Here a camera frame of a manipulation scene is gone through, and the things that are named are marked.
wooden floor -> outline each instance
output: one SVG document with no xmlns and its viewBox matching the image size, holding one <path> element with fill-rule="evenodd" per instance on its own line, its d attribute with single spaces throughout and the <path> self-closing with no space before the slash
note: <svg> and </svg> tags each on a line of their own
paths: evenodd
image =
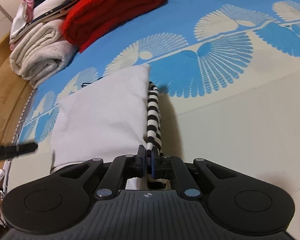
<svg viewBox="0 0 300 240">
<path fill-rule="evenodd" d="M 29 82 L 12 72 L 9 35 L 0 41 L 0 144 L 10 144 L 16 125 L 32 91 Z"/>
</svg>

white blanket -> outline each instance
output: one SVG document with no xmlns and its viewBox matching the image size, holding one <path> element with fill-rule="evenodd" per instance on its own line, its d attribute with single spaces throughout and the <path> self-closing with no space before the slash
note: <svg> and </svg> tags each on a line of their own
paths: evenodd
<svg viewBox="0 0 300 240">
<path fill-rule="evenodd" d="M 50 148 L 57 170 L 92 158 L 112 162 L 146 147 L 149 65 L 108 75 L 59 101 Z M 140 188 L 138 180 L 130 189 Z"/>
<path fill-rule="evenodd" d="M 67 66 L 76 48 L 62 38 L 62 19 L 40 23 L 29 31 L 10 54 L 12 70 L 37 88 Z"/>
</svg>

blue sheet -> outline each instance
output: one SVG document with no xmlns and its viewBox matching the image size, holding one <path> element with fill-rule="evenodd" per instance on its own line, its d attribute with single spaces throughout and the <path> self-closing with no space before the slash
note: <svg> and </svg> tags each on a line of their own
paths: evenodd
<svg viewBox="0 0 300 240">
<path fill-rule="evenodd" d="M 171 97 L 214 95 L 244 76 L 255 56 L 252 37 L 265 50 L 300 58 L 300 0 L 168 0 L 101 37 L 40 85 L 20 141 L 44 141 L 58 100 L 131 65 L 149 63 L 150 80 Z"/>
</svg>

red blanket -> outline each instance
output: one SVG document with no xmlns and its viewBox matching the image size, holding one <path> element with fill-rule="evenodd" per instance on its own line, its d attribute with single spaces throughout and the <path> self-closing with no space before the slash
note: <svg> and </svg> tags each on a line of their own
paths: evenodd
<svg viewBox="0 0 300 240">
<path fill-rule="evenodd" d="M 165 0 L 80 0 L 68 13 L 62 32 L 83 52 L 118 25 L 151 11 Z"/>
</svg>

striped cloth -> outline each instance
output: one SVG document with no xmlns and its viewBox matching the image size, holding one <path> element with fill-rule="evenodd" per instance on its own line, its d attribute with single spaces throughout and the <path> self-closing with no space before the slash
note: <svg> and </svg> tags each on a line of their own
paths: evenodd
<svg viewBox="0 0 300 240">
<path fill-rule="evenodd" d="M 160 129 L 160 111 L 158 106 L 158 88 L 152 83 L 149 83 L 148 90 L 148 119 L 147 119 L 147 156 L 151 157 L 153 146 L 161 152 L 161 129 Z"/>
</svg>

